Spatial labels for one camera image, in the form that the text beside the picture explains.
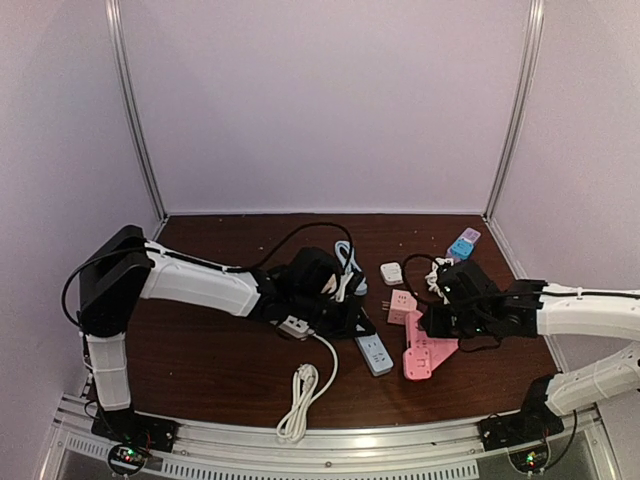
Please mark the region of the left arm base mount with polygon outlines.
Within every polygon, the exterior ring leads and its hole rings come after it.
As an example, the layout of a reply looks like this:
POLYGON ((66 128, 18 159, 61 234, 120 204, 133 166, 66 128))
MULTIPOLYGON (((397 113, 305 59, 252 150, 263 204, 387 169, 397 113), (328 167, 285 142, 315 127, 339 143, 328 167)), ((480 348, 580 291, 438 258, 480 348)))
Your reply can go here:
POLYGON ((132 408, 116 411, 98 409, 91 432, 137 449, 171 453, 178 423, 164 418, 142 415, 132 408))

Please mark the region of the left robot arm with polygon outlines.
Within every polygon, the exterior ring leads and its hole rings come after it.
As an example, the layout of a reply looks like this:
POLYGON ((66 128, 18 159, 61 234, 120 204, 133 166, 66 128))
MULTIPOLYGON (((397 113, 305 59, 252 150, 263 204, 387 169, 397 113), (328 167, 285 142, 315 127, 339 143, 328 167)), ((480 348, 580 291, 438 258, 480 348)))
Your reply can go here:
POLYGON ((326 339, 373 335, 357 288, 363 273, 334 253, 304 246, 270 269, 269 257, 229 266, 172 250, 127 225, 79 265, 62 287, 79 286, 79 309, 68 320, 84 337, 106 429, 123 444, 137 442, 144 424, 134 415, 125 336, 139 300, 159 299, 206 307, 231 316, 281 325, 305 322, 326 339))

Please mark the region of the white square adapter plug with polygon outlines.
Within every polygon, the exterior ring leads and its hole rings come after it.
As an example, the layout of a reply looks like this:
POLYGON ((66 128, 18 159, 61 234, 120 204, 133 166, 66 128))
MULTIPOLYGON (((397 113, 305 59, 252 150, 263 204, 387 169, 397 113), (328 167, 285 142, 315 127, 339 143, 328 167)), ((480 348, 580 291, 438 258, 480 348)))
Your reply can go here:
POLYGON ((383 263, 379 267, 382 280, 387 286, 403 284, 402 268, 398 262, 383 263))

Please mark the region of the blue-grey power strip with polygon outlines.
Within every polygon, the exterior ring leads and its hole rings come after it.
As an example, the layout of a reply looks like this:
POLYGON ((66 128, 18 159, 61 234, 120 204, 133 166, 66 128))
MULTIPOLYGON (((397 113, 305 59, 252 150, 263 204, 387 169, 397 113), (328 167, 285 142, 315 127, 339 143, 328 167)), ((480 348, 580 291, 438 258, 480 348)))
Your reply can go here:
POLYGON ((391 372, 394 362, 378 334, 356 337, 355 342, 374 377, 391 372))

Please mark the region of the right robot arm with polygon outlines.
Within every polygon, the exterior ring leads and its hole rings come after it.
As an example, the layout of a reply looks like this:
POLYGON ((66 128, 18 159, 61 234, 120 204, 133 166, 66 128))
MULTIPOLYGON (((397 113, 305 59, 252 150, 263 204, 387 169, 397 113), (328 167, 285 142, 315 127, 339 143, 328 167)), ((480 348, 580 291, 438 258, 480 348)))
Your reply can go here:
POLYGON ((551 422, 639 386, 639 294, 589 290, 544 280, 519 279, 500 290, 472 260, 436 270, 439 302, 421 324, 438 339, 537 338, 583 335, 626 339, 626 348, 581 369, 535 380, 512 430, 530 442, 551 422))

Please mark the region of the pink triangular socket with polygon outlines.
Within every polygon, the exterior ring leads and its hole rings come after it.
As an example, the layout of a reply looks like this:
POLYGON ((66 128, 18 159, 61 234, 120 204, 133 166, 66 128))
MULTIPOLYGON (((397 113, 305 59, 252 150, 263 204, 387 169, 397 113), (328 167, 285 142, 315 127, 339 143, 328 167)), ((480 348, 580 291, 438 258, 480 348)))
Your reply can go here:
POLYGON ((405 337, 407 348, 424 348, 430 351, 433 372, 458 350, 456 339, 432 339, 420 329, 422 313, 413 311, 406 315, 405 337))
POLYGON ((428 380, 432 376, 431 355, 428 349, 407 348, 403 353, 404 377, 410 381, 428 380))

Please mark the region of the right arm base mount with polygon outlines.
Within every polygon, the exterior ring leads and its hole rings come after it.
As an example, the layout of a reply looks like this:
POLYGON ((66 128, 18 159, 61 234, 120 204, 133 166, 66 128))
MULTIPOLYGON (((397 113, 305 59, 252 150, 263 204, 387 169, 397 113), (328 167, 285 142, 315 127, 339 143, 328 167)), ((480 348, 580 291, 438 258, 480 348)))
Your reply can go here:
POLYGON ((546 406, 522 407, 511 414, 492 414, 478 423, 485 451, 542 441, 564 431, 562 419, 546 406))

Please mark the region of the pink cube socket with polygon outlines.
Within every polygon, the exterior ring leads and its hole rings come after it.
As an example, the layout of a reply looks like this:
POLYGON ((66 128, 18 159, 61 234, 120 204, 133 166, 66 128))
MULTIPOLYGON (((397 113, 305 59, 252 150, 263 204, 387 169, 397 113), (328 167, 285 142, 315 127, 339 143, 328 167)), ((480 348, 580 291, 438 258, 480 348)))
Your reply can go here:
POLYGON ((388 301, 382 301, 382 310, 390 325, 404 325, 406 315, 417 310, 417 300, 405 290, 393 289, 388 301))

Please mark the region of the blue square adapter plug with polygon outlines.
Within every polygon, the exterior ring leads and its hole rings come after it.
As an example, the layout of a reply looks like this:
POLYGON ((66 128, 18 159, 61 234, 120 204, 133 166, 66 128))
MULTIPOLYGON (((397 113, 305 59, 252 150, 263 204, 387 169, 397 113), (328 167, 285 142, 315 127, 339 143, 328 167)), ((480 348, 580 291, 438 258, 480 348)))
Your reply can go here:
POLYGON ((455 262, 468 260, 471 257, 474 248, 475 245, 472 242, 469 242, 464 238, 458 238, 447 249, 446 257, 453 259, 455 262))

